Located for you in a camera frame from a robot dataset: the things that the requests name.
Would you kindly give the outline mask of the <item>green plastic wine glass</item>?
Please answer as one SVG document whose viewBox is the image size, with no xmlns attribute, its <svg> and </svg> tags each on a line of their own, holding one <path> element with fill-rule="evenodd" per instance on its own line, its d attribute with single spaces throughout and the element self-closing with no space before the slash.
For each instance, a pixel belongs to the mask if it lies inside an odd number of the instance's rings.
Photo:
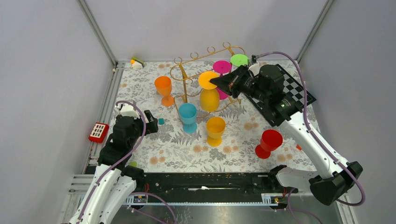
<svg viewBox="0 0 396 224">
<path fill-rule="evenodd" d="M 244 54 L 234 54 L 230 58 L 230 63 L 236 67 L 248 65 L 249 58 Z"/>
</svg>

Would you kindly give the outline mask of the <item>magenta plastic wine glass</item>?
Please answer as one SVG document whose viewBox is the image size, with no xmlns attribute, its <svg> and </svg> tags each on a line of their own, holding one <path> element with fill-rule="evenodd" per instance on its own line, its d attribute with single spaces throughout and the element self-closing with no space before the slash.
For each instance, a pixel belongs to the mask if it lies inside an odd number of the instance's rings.
<svg viewBox="0 0 396 224">
<path fill-rule="evenodd" d="M 232 69 L 232 65 L 228 62 L 228 61 L 224 61 L 224 60 L 219 60 L 216 61 L 213 66 L 212 66 L 213 70 L 219 74 L 220 77 L 222 77 L 224 74 L 227 74 L 231 71 Z M 222 90 L 220 90 L 219 88 L 216 88 L 218 94 L 219 94 L 219 99 L 220 100 L 224 100 L 228 97 L 227 94 L 225 94 Z"/>
</svg>

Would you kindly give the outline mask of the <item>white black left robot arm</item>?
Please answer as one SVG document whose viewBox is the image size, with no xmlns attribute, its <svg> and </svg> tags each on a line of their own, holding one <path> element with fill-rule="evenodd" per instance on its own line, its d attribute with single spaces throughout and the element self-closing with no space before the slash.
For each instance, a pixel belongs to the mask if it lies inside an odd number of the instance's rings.
<svg viewBox="0 0 396 224">
<path fill-rule="evenodd" d="M 144 188 L 143 170 L 127 165 L 144 136 L 158 132 L 158 119 L 134 102 L 118 101 L 112 133 L 101 149 L 94 177 L 70 224 L 109 224 L 127 195 Z"/>
</svg>

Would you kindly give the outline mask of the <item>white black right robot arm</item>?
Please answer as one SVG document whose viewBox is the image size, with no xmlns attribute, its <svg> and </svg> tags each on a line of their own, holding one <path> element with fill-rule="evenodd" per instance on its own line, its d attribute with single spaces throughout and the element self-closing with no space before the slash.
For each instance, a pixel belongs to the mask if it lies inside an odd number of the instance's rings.
<svg viewBox="0 0 396 224">
<path fill-rule="evenodd" d="M 356 184 L 363 168 L 337 153 L 311 127 L 306 108 L 290 94 L 291 82 L 285 74 L 279 65 L 263 65 L 256 75 L 242 65 L 209 82 L 233 98 L 244 94 L 249 100 L 258 101 L 267 122 L 291 136 L 316 168 L 308 172 L 279 165 L 269 172 L 269 189 L 280 192 L 290 187 L 308 191 L 322 204 L 330 205 Z"/>
</svg>

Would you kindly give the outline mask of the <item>gold wire wine glass rack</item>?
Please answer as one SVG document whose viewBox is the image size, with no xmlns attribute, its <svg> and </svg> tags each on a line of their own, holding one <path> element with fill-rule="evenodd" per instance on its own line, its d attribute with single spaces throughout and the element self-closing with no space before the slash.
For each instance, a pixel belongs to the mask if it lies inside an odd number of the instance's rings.
<svg viewBox="0 0 396 224">
<path fill-rule="evenodd" d="M 207 47 L 206 52 L 200 55 L 198 52 L 190 53 L 190 58 L 184 60 L 181 57 L 174 58 L 174 65 L 170 68 L 169 75 L 172 81 L 180 82 L 176 86 L 182 86 L 182 92 L 174 96 L 176 111 L 184 103 L 195 104 L 198 110 L 200 107 L 200 94 L 203 90 L 199 85 L 199 76 L 207 71 L 214 71 L 213 64 L 217 59 L 225 60 L 225 53 L 231 58 L 234 55 L 246 55 L 245 49 L 232 45 L 230 42 L 223 42 L 222 48 L 216 49 L 214 46 Z"/>
</svg>

